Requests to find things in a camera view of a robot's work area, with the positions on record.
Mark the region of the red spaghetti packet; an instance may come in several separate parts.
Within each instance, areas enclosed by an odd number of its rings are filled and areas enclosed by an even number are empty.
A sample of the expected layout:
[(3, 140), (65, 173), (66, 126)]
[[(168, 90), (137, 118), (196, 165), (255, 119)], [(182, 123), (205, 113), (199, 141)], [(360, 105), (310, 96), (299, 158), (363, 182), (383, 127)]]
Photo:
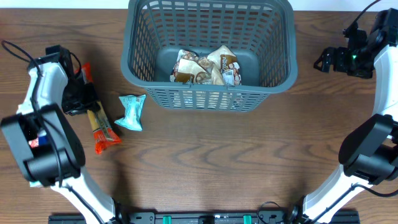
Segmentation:
[(83, 92), (79, 103), (82, 111), (87, 113), (95, 140), (95, 153), (101, 154), (105, 149), (122, 143), (120, 137), (113, 131), (103, 105), (98, 98), (91, 75), (91, 66), (85, 63), (81, 67), (80, 78), (83, 82)]

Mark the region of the teal snack wrapper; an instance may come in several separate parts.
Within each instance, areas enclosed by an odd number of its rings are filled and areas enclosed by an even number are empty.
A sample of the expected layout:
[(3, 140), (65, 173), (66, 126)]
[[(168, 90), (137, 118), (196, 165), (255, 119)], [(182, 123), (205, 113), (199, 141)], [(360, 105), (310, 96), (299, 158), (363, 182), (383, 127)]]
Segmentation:
[(124, 117), (117, 119), (114, 123), (131, 131), (142, 131), (141, 114), (144, 107), (146, 95), (126, 95), (119, 97), (125, 108)]

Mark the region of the blue Kleenex tissue multipack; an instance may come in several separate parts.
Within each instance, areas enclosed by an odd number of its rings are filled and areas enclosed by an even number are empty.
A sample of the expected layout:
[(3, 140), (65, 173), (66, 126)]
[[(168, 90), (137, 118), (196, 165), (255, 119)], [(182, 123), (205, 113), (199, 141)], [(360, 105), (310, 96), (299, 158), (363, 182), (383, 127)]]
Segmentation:
[[(41, 145), (47, 144), (47, 137), (46, 137), (46, 132), (44, 130), (41, 130), (38, 135), (37, 138), (34, 140), (29, 141), (29, 145), (33, 148), (39, 147)], [(39, 188), (39, 187), (43, 187), (43, 185), (39, 182), (39, 181), (35, 181), (35, 182), (29, 182), (29, 186), (32, 188)]]

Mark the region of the beige brown snack bag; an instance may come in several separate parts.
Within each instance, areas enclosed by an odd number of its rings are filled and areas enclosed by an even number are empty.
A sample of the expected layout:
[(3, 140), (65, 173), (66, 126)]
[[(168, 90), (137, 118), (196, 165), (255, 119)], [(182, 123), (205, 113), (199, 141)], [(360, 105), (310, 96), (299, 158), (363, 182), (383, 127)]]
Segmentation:
[(239, 70), (237, 56), (225, 45), (222, 45), (219, 49), (210, 53), (207, 59), (214, 62), (221, 73), (233, 69)]

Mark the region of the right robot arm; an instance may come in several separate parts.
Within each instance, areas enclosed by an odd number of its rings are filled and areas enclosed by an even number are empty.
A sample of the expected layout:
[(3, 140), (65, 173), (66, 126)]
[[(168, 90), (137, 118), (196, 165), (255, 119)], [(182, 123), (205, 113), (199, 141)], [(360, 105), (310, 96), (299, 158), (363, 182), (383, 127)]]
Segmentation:
[(347, 47), (326, 48), (313, 67), (333, 69), (351, 77), (376, 78), (372, 116), (347, 135), (338, 154), (339, 165), (314, 192), (302, 197), (284, 223), (330, 223), (338, 211), (363, 190), (383, 198), (374, 185), (397, 178), (397, 9), (380, 11), (370, 32), (353, 21), (343, 30)]

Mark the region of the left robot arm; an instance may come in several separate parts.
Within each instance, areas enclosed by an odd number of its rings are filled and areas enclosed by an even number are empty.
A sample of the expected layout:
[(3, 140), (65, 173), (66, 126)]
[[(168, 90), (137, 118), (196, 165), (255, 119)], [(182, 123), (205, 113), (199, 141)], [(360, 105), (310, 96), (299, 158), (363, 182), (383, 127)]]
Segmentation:
[(73, 67), (76, 55), (61, 45), (45, 55), (25, 54), (29, 88), (16, 114), (1, 120), (1, 130), (29, 182), (62, 194), (86, 223), (129, 223), (121, 205), (104, 193), (85, 167), (85, 152), (66, 115), (97, 112), (94, 86)]

